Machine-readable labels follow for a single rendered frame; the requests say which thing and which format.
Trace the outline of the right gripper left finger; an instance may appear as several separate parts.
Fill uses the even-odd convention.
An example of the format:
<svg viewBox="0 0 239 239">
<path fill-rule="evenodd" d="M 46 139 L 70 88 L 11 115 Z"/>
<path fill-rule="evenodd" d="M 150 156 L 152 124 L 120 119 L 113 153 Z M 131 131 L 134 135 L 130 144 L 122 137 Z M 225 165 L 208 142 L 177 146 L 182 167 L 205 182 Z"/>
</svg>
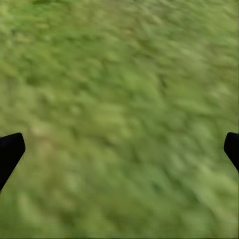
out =
<svg viewBox="0 0 239 239">
<path fill-rule="evenodd" d="M 0 191 L 25 152 L 21 132 L 0 137 Z"/>
</svg>

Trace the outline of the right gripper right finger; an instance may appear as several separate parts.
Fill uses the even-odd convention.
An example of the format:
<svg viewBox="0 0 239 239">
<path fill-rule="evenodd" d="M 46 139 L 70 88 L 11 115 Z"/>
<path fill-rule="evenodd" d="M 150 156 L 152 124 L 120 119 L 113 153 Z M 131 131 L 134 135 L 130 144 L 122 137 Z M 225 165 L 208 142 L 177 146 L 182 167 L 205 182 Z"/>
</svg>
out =
<svg viewBox="0 0 239 239">
<path fill-rule="evenodd" d="M 239 134 L 232 132 L 227 134 L 224 151 L 239 172 Z"/>
</svg>

